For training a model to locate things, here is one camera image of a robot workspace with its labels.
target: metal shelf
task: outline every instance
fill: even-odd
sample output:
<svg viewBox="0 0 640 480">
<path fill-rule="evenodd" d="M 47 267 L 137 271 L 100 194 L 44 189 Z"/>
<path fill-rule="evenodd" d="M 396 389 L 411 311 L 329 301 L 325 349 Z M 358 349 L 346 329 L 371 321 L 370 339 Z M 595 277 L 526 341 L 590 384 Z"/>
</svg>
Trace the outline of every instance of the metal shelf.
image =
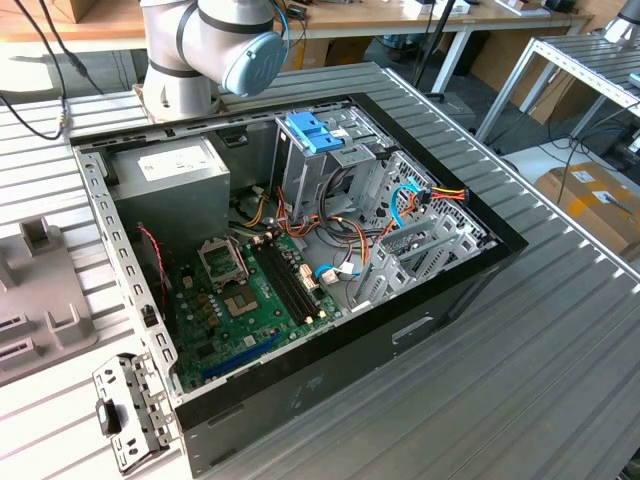
<svg viewBox="0 0 640 480">
<path fill-rule="evenodd" d="M 629 74 L 640 71 L 640 40 L 631 48 L 622 48 L 598 34 L 533 38 L 478 129 L 479 141 L 486 140 L 536 54 L 549 64 L 523 102 L 521 111 L 530 109 L 559 67 L 623 108 L 636 105 L 629 111 L 640 116 L 640 89 L 629 83 Z M 586 125 L 603 101 L 596 103 L 574 134 Z"/>
</svg>

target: wooden desk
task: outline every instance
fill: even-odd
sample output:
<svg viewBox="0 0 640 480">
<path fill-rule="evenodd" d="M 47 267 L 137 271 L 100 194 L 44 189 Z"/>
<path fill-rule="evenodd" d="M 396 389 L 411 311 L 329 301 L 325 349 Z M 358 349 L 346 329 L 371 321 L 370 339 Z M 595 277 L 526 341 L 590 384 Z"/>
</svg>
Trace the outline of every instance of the wooden desk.
<svg viewBox="0 0 640 480">
<path fill-rule="evenodd" d="M 570 27 L 578 33 L 590 15 L 553 14 L 551 17 L 518 17 L 493 0 L 471 8 L 469 15 L 451 17 L 445 32 L 456 32 L 434 91 L 444 91 L 460 59 L 471 33 L 477 30 L 531 29 Z M 422 33 L 427 15 L 411 18 L 403 11 L 400 0 L 363 0 L 349 5 L 319 3 L 308 7 L 307 38 L 356 37 L 383 34 Z M 431 24 L 435 29 L 437 17 Z M 0 12 L 0 55 L 42 53 L 36 33 L 20 14 Z M 146 48 L 142 10 L 136 0 L 100 0 L 80 24 L 57 25 L 67 46 L 76 52 Z M 301 35 L 300 22 L 291 21 L 292 36 Z"/>
</svg>

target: blue pcie slot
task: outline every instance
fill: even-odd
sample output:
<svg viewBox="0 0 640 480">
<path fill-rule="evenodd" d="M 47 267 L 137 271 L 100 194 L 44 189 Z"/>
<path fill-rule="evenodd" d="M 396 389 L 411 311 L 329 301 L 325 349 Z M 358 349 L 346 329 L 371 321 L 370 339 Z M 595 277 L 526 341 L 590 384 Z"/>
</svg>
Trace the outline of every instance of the blue pcie slot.
<svg viewBox="0 0 640 480">
<path fill-rule="evenodd" d="M 215 367 L 207 368 L 205 371 L 203 371 L 200 374 L 202 377 L 202 381 L 204 382 L 207 378 L 211 378 L 211 377 L 219 377 L 220 375 L 227 373 L 230 370 L 233 370 L 239 365 L 242 365 L 243 363 L 247 363 L 251 361 L 253 358 L 262 355 L 263 353 L 271 349 L 273 344 L 278 340 L 278 338 L 280 338 L 281 335 L 282 335 L 282 332 L 276 333 L 273 337 L 262 342 L 261 344 L 256 345 L 255 347 L 251 347 L 250 349 L 245 350 L 244 352 L 239 353 L 231 358 L 228 358 L 227 360 L 225 360 L 222 363 L 219 363 Z"/>
</svg>

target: slotted metal table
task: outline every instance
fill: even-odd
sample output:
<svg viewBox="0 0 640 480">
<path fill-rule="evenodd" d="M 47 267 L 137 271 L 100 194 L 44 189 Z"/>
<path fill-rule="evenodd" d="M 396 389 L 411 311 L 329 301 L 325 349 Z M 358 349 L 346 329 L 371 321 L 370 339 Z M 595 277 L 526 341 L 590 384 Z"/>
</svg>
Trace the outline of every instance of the slotted metal table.
<svg viewBox="0 0 640 480">
<path fill-rule="evenodd" d="M 554 71 L 560 68 L 601 94 L 574 129 L 574 136 L 607 98 L 640 116 L 640 89 L 629 82 L 629 74 L 640 72 L 640 39 L 633 46 L 622 48 L 599 34 L 532 38 L 478 129 L 479 141 L 484 142 L 491 132 L 536 54 L 548 60 L 548 64 L 520 106 L 522 112 L 529 111 Z"/>
<path fill-rule="evenodd" d="M 239 452 L 206 478 L 613 479 L 640 445 L 639 277 L 389 70 L 278 77 L 231 110 L 365 92 L 530 243 L 463 317 Z M 51 128 L 57 102 L 21 105 Z M 147 122 L 131 93 L 71 100 L 74 133 Z M 0 388 L 0 478 L 117 479 L 91 372 L 138 352 L 68 144 L 0 111 L 0 228 L 34 214 L 64 232 L 99 341 Z M 179 449 L 129 478 L 188 478 Z"/>
</svg>

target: table leg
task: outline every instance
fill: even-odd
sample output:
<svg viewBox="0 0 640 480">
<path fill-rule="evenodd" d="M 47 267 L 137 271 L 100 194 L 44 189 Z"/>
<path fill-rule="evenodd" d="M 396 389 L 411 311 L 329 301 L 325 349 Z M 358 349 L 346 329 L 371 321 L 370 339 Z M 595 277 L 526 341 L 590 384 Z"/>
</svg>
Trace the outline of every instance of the table leg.
<svg viewBox="0 0 640 480">
<path fill-rule="evenodd" d="M 509 78 L 507 78 L 507 81 L 505 82 L 504 87 L 502 87 L 502 90 L 498 94 L 498 97 L 496 98 L 495 102 L 493 102 L 493 105 L 491 106 L 489 113 L 487 113 L 487 116 L 484 118 L 482 125 L 480 125 L 480 128 L 478 129 L 478 133 L 476 133 L 476 139 L 478 141 L 480 142 L 485 141 L 485 139 L 493 129 L 493 126 L 495 125 L 496 120 L 504 110 L 505 105 L 511 98 L 511 95 L 515 90 L 516 85 L 518 85 L 518 82 L 524 76 L 527 69 L 529 68 L 529 65 L 531 64 L 531 60 L 533 59 L 533 54 L 535 53 L 532 48 L 533 42 L 535 41 L 536 41 L 535 39 L 533 38 L 531 39 L 531 41 L 529 42 L 529 45 L 527 46 L 527 48 L 524 50 L 524 53 L 520 57 L 520 60 L 518 60 L 518 63 L 516 64 L 513 71 L 511 72 L 511 75 L 509 75 Z"/>
<path fill-rule="evenodd" d="M 444 63 L 440 68 L 438 78 L 436 78 L 436 83 L 431 89 L 433 93 L 442 93 L 447 89 L 447 84 L 449 83 L 449 80 L 451 80 L 451 75 L 453 75 L 453 71 L 455 70 L 456 65 L 458 65 L 460 56 L 464 51 L 464 47 L 467 46 L 469 37 L 471 37 L 471 31 L 465 30 L 458 32 L 455 35 L 451 48 L 449 48 L 449 53 L 447 53 L 447 58 L 445 58 Z"/>
<path fill-rule="evenodd" d="M 600 107 L 602 107 L 602 105 L 604 105 L 604 102 L 606 101 L 607 101 L 607 97 L 605 97 L 604 95 L 600 95 L 598 100 L 593 102 L 593 105 L 591 105 L 591 108 L 589 109 L 589 111 L 584 114 L 584 117 L 582 117 L 582 119 L 575 126 L 575 128 L 571 132 L 571 135 L 573 135 L 574 137 L 577 137 L 578 135 L 580 135 L 580 132 L 584 130 L 584 127 L 587 126 L 587 124 L 591 121 L 593 116 L 598 112 L 598 110 L 600 110 Z"/>
<path fill-rule="evenodd" d="M 571 25 L 571 28 L 567 30 L 567 35 L 577 35 L 578 33 L 580 33 L 580 30 L 582 30 L 582 27 L 584 26 L 584 21 L 576 21 L 573 25 Z M 521 112 L 528 112 L 536 102 L 536 100 L 538 100 L 542 91 L 547 88 L 547 85 L 549 84 L 549 80 L 551 79 L 551 75 L 553 74 L 555 68 L 556 65 L 548 62 L 547 66 L 540 74 L 540 77 L 538 77 L 538 80 L 536 80 L 536 83 L 533 85 L 533 88 L 529 92 L 529 95 L 527 95 L 527 98 L 525 98 L 524 102 L 522 102 L 522 105 L 520 105 Z"/>
<path fill-rule="evenodd" d="M 538 80 L 536 80 L 536 83 L 531 88 L 529 95 L 527 95 L 527 98 L 525 98 L 524 102 L 522 102 L 522 105 L 520 105 L 521 112 L 528 112 L 533 106 L 533 104 L 536 103 L 542 91 L 549 84 L 549 81 L 551 80 L 551 76 L 553 75 L 553 72 L 556 68 L 557 67 L 555 64 L 551 62 L 547 62 L 547 66 L 544 67 L 544 70 L 538 77 Z"/>
</svg>

